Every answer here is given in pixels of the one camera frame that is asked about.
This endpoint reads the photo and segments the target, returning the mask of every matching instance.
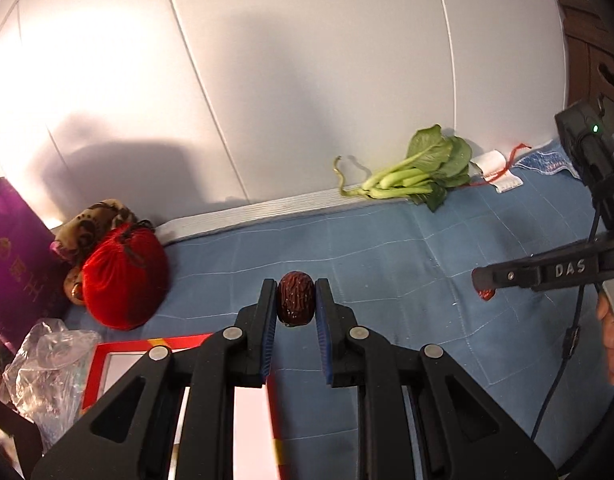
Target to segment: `white paper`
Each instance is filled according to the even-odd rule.
[[[504,158],[502,153],[494,150],[472,158],[471,163],[479,167],[482,171],[482,176],[485,180],[488,180],[504,169],[506,158]],[[502,193],[514,189],[514,187],[522,186],[522,180],[507,170],[490,184],[496,188],[496,191]]]

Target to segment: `green leafy vegetable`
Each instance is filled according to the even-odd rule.
[[[334,160],[338,189],[342,196],[408,198],[426,203],[435,211],[445,201],[447,189],[469,184],[471,148],[460,137],[445,137],[439,124],[418,130],[407,148],[407,156],[396,165],[378,171],[360,187],[345,189],[345,178]]]
[[[471,146],[461,137],[449,137],[452,152],[449,159],[436,172],[440,178],[449,178],[459,174],[469,165]]]
[[[441,204],[447,198],[447,188],[436,184],[435,182],[431,183],[431,193],[426,195],[426,204],[427,207],[432,211],[436,211]]]

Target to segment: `wooden furniture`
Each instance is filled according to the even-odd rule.
[[[569,52],[568,105],[581,99],[603,113],[614,102],[614,40],[588,0],[558,0]]]

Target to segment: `red date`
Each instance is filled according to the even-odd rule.
[[[278,283],[278,319],[285,325],[302,326],[311,321],[316,310],[313,281],[308,274],[293,270]]]

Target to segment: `red drawstring bag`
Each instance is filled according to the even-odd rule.
[[[117,330],[144,324],[168,288],[167,255],[146,221],[111,230],[82,266],[87,310]]]

